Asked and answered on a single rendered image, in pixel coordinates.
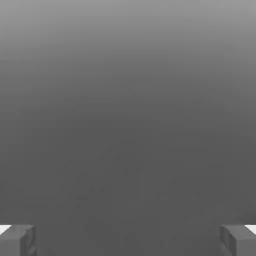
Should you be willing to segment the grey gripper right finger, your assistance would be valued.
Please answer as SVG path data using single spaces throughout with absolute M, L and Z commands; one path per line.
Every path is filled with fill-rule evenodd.
M 219 239 L 223 256 L 256 256 L 256 224 L 221 225 Z

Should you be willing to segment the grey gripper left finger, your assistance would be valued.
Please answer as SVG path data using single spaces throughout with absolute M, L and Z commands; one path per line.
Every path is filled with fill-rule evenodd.
M 0 224 L 0 256 L 38 256 L 36 226 Z

